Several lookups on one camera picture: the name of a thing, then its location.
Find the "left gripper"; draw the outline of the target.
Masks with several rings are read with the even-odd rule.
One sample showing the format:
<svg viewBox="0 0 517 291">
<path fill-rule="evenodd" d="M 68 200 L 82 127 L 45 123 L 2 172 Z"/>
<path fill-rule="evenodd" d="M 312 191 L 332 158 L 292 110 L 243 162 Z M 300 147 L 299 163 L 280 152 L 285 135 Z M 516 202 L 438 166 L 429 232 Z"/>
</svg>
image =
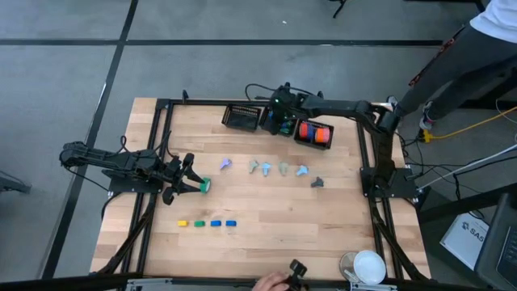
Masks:
<svg viewBox="0 0 517 291">
<path fill-rule="evenodd" d="M 204 180 L 192 169 L 194 158 L 194 154 L 187 153 L 183 161 L 179 158 L 173 158 L 169 162 L 164 162 L 161 166 L 163 179 L 171 185 L 162 193 L 162 201 L 166 205 L 172 204 L 175 194 L 179 196 L 183 193 L 201 192 L 200 188 L 196 188 L 183 182 L 183 177 L 186 176 L 191 181 L 204 183 Z"/>
</svg>

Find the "black plastic mesh basket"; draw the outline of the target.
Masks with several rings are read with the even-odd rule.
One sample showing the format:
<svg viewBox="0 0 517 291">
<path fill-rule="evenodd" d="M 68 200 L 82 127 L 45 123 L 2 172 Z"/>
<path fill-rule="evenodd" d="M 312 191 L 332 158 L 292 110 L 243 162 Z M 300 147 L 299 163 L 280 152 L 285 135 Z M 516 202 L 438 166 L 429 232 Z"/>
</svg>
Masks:
<svg viewBox="0 0 517 291">
<path fill-rule="evenodd" d="M 299 136 L 299 133 L 298 133 L 298 129 L 299 129 L 299 126 L 300 126 L 301 122 L 305 122 L 306 124 L 313 124 L 317 128 L 329 128 L 330 129 L 330 140 L 329 140 L 329 142 L 327 144 L 321 144 L 321 143 L 316 143 L 315 141 L 314 142 L 309 142 L 308 140 L 300 139 L 300 136 Z M 334 126 L 332 126 L 332 125 L 323 124 L 323 123 L 319 123 L 319 122 L 315 122 L 315 121 L 310 121 L 310 120 L 300 120 L 298 122 L 297 126 L 296 126 L 296 129 L 295 129 L 294 140 L 295 140 L 296 143 L 298 143 L 300 145 L 303 145 L 303 146 L 308 146 L 308 147 L 311 147 L 311 148 L 314 148 L 314 149 L 317 149 L 317 150 L 329 150 L 330 147 L 331 147 L 331 144 L 332 144 L 333 135 L 334 135 Z"/>
<path fill-rule="evenodd" d="M 268 131 L 272 135 L 281 135 L 284 137 L 290 137 L 287 135 L 284 135 L 280 132 L 280 127 L 282 125 L 292 125 L 293 126 L 293 133 L 295 132 L 296 125 L 298 123 L 298 119 L 294 116 L 289 116 L 287 114 L 284 114 L 284 116 L 281 118 L 281 121 L 278 123 L 276 120 L 270 121 L 268 119 L 268 113 L 270 111 L 273 111 L 270 107 L 265 107 L 262 115 L 260 116 L 258 125 L 261 127 L 261 129 Z"/>
<path fill-rule="evenodd" d="M 221 123 L 227 128 L 254 132 L 259 124 L 260 108 L 229 104 L 223 114 Z"/>
</svg>

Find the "person's hand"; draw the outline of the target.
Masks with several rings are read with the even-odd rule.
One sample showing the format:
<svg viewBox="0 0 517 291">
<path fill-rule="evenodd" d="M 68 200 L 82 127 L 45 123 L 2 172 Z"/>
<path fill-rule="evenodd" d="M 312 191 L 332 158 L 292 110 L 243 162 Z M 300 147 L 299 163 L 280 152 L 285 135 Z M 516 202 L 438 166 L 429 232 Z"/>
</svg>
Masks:
<svg viewBox="0 0 517 291">
<path fill-rule="evenodd" d="M 287 291 L 289 288 L 286 283 L 287 279 L 287 273 L 272 272 L 261 277 L 251 291 Z"/>
</svg>

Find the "white mushroom lamp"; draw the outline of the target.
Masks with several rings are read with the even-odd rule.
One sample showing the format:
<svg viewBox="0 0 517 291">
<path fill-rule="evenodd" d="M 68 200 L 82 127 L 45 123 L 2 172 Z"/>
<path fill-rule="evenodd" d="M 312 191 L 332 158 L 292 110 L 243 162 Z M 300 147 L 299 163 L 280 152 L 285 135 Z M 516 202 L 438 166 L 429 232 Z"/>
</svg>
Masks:
<svg viewBox="0 0 517 291">
<path fill-rule="evenodd" d="M 348 252 L 339 261 L 339 271 L 352 283 L 378 285 L 387 274 L 384 260 L 375 252 Z"/>
</svg>

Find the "person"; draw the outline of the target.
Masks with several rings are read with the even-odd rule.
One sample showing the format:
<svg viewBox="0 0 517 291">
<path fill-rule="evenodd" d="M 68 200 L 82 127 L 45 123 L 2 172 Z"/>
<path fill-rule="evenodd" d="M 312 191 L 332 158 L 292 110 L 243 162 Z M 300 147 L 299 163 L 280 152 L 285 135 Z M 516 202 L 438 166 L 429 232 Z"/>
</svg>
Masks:
<svg viewBox="0 0 517 291">
<path fill-rule="evenodd" d="M 517 0 L 491 0 L 410 81 L 401 100 L 389 96 L 404 118 L 422 108 L 421 129 L 457 109 L 498 75 L 517 66 Z"/>
</svg>

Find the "white printed box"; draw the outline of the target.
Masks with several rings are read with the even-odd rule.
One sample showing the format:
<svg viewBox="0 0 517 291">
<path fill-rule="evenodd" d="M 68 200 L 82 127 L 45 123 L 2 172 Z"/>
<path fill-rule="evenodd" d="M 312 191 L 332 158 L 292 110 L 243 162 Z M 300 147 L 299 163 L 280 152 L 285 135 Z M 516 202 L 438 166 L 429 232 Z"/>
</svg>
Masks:
<svg viewBox="0 0 517 291">
<path fill-rule="evenodd" d="M 474 270 L 490 226 L 471 213 L 458 215 L 440 245 L 469 269 Z"/>
</svg>

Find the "dark equipment case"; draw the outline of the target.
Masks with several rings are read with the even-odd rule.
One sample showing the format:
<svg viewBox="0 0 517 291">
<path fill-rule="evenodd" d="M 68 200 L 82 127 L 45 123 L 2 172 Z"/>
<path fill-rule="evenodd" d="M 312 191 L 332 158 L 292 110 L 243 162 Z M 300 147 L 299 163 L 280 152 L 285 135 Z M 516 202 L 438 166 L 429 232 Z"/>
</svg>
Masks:
<svg viewBox="0 0 517 291">
<path fill-rule="evenodd" d="M 517 291 L 517 198 L 511 194 L 499 199 L 474 270 L 492 289 Z"/>
</svg>

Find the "black metal table frame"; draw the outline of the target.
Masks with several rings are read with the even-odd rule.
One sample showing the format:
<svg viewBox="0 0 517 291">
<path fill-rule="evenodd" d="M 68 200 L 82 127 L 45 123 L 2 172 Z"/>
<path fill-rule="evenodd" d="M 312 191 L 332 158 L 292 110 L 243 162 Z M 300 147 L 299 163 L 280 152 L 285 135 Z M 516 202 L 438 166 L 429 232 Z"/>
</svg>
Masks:
<svg viewBox="0 0 517 291">
<path fill-rule="evenodd" d="M 334 136 L 329 150 L 317 150 L 263 130 L 225 127 L 224 100 L 178 102 L 161 111 L 156 105 L 155 99 L 134 100 L 128 148 L 145 148 L 151 129 L 169 132 L 170 153 L 194 154 L 194 171 L 212 185 L 207 194 L 183 194 L 171 205 L 158 202 L 147 252 L 133 252 L 130 271 L 143 267 L 146 276 L 252 278 L 287 271 L 298 259 L 309 279 L 340 280 L 344 254 L 375 248 L 359 173 L 361 152 L 371 140 L 358 134 L 355 122 L 323 117 L 334 126 Z M 232 165 L 221 170 L 224 158 Z M 258 162 L 252 174 L 251 160 Z M 264 162 L 271 164 L 268 176 L 262 172 Z M 280 162 L 289 165 L 285 176 Z M 296 176 L 300 165 L 308 167 L 307 175 Z M 312 188 L 317 177 L 324 186 Z M 210 226 L 212 220 L 221 226 Z M 237 226 L 226 226 L 228 220 Z M 194 227 L 194 221 L 205 226 Z"/>
</svg>

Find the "silver aluminium bracket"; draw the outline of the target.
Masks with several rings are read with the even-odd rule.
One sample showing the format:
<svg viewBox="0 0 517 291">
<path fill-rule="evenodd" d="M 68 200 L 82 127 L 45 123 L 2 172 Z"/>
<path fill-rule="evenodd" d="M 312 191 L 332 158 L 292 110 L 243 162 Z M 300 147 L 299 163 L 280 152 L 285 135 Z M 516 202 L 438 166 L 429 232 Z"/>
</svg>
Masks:
<svg viewBox="0 0 517 291">
<path fill-rule="evenodd" d="M 149 277 L 131 279 L 117 291 L 251 291 L 257 279 Z"/>
</svg>

